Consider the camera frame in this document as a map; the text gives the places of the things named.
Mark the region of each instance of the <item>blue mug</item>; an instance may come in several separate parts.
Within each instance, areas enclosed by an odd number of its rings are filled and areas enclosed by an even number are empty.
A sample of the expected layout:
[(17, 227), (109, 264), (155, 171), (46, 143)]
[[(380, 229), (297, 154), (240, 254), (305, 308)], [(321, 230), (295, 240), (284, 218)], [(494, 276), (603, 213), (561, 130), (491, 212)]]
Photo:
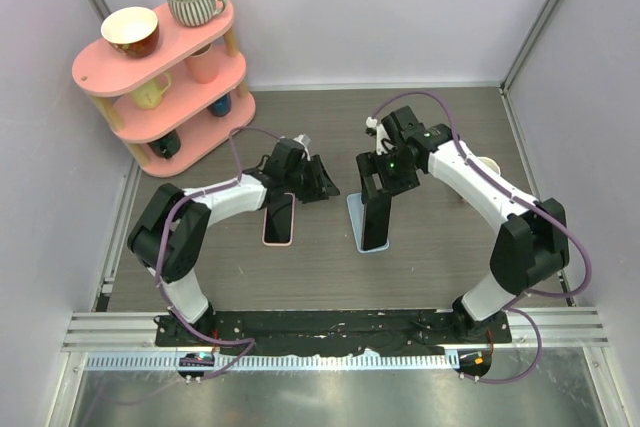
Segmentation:
[(224, 117), (231, 111), (231, 94), (220, 97), (207, 109), (216, 117)]

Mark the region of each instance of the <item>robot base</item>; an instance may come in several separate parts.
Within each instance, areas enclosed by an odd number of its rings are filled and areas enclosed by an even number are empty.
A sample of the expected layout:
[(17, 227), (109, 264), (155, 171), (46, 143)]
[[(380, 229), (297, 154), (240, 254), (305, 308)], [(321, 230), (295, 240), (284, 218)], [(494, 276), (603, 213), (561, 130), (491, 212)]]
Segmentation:
[[(256, 345), (249, 355), (343, 357), (362, 354), (365, 348), (382, 356), (434, 355), (444, 353), (447, 344), (487, 344), (489, 329), (494, 344), (511, 342), (504, 312), (475, 336), (464, 337), (456, 331), (453, 312), (428, 309), (220, 311), (212, 321), (212, 335), (220, 339), (254, 338)], [(158, 347), (207, 345), (186, 332), (172, 315), (159, 316), (156, 323)], [(223, 353), (241, 350), (224, 348)]]

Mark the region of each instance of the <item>shelf tier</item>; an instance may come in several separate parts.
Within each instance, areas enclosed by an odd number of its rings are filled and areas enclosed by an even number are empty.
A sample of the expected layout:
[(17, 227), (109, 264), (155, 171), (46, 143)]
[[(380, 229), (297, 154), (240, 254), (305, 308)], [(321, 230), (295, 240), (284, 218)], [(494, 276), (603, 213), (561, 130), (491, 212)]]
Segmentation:
[[(129, 95), (123, 95), (113, 104), (123, 125), (120, 129), (114, 128), (113, 132), (126, 142), (151, 142), (237, 87), (247, 70), (244, 57), (241, 54), (229, 57), (224, 45), (212, 48), (219, 62), (218, 76), (213, 82), (197, 83), (189, 75), (185, 63), (180, 62), (169, 69), (171, 87), (155, 109), (139, 108)], [(158, 81), (164, 85), (166, 79), (161, 75)]]
[(179, 24), (166, 3), (154, 12), (160, 26), (160, 42), (155, 52), (142, 59), (131, 59), (100, 38), (80, 52), (73, 62), (73, 80), (81, 89), (96, 97), (116, 97), (131, 92), (225, 34), (233, 23), (231, 2), (227, 2), (224, 12), (200, 27)]
[(148, 145), (142, 145), (150, 159), (142, 169), (155, 177), (177, 175), (227, 140), (231, 129), (251, 122), (255, 113), (256, 103), (253, 96), (247, 94), (238, 97), (236, 91), (233, 91), (231, 112), (226, 116), (214, 117), (208, 110), (203, 110), (177, 127), (181, 148), (171, 159), (160, 158)]

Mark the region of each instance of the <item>phone screen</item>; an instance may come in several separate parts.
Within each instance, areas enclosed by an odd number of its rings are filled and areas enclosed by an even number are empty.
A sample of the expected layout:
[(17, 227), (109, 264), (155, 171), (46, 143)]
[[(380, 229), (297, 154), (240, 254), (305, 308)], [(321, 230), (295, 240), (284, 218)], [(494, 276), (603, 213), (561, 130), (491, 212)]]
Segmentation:
[(291, 244), (293, 202), (293, 194), (285, 194), (280, 200), (267, 205), (262, 239), (265, 244)]

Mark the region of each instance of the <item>red bowl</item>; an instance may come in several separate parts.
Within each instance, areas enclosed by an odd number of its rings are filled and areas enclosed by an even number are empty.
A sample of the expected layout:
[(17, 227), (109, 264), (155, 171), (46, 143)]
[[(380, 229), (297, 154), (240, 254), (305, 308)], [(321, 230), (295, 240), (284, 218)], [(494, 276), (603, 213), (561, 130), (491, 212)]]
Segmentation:
[(100, 33), (114, 49), (127, 57), (146, 57), (160, 40), (158, 16), (145, 7), (120, 9), (104, 19)]

